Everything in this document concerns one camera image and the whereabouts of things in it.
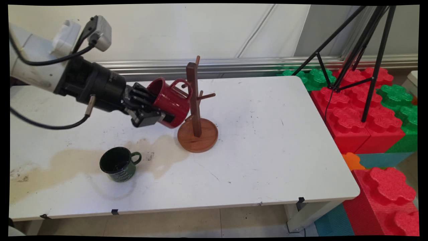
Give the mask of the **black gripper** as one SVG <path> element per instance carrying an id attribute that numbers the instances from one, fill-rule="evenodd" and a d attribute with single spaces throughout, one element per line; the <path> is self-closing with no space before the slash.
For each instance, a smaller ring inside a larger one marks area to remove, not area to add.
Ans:
<path id="1" fill-rule="evenodd" d="M 126 112 L 121 103 L 126 89 Z M 129 114 L 136 128 L 161 123 L 175 128 L 174 114 L 154 107 L 156 96 L 138 82 L 133 86 L 126 79 L 97 63 L 86 61 L 82 56 L 71 59 L 55 87 L 55 94 L 73 96 L 77 102 L 88 104 L 95 95 L 94 107 L 106 112 L 120 111 Z"/>

